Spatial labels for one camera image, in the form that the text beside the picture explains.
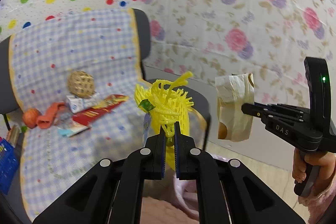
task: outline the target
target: orange ball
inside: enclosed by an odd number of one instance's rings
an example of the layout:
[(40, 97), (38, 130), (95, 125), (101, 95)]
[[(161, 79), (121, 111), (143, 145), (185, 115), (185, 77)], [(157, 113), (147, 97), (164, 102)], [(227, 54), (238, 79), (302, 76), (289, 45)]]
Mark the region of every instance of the orange ball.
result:
[(29, 108), (25, 113), (23, 113), (22, 120), (26, 126), (34, 128), (36, 127), (37, 117), (40, 115), (41, 113), (36, 108)]

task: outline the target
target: checkered cloth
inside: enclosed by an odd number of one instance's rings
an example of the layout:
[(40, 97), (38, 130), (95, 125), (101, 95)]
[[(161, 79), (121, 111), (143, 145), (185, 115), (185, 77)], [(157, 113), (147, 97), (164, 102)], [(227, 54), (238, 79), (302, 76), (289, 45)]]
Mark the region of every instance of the checkered cloth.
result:
[[(11, 80), (23, 109), (44, 113), (63, 101), (73, 70), (91, 74), (102, 97), (130, 97), (71, 138), (60, 136), (55, 126), (26, 133), (21, 190), (31, 220), (102, 158), (120, 160), (143, 147), (144, 113), (133, 99), (135, 84), (142, 83), (133, 17), (132, 10), (94, 10), (31, 26), (11, 41)], [(204, 134), (200, 121), (193, 113), (189, 117), (198, 141)]]

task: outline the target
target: white package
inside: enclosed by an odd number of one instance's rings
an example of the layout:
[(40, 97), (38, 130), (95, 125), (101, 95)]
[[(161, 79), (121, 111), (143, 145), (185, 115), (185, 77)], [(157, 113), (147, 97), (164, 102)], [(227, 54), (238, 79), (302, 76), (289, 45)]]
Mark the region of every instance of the white package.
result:
[(75, 95), (67, 95), (66, 104), (72, 113), (77, 113), (87, 108), (90, 108), (100, 101), (100, 93), (95, 92), (88, 98), (80, 98)]
[(253, 75), (228, 75), (215, 78), (219, 120), (218, 138), (240, 142), (250, 137), (253, 116), (241, 108), (254, 104)]

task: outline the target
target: woven rattan ball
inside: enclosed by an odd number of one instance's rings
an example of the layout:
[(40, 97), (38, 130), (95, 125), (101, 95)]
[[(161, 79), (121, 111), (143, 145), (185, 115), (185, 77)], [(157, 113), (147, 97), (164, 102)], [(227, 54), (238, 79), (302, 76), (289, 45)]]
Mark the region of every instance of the woven rattan ball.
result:
[(95, 92), (93, 77), (84, 71), (74, 71), (68, 78), (68, 89), (78, 97), (89, 97)]

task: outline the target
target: silver screw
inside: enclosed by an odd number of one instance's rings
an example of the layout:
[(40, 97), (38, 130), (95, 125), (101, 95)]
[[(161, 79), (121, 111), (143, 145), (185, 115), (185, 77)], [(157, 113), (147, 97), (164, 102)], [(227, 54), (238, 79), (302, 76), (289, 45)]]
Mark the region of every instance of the silver screw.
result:
[(201, 153), (201, 151), (200, 151), (198, 148), (193, 148), (193, 149), (190, 150), (190, 154), (191, 154), (191, 155), (195, 155), (195, 156), (197, 156), (197, 155), (199, 155), (200, 153)]
[(111, 164), (111, 161), (109, 159), (103, 159), (100, 161), (100, 166), (107, 167)]
[(148, 155), (150, 152), (151, 152), (151, 150), (149, 148), (142, 148), (140, 150), (141, 155)]
[(239, 167), (240, 166), (240, 161), (236, 160), (236, 159), (230, 160), (230, 165), (232, 167)]

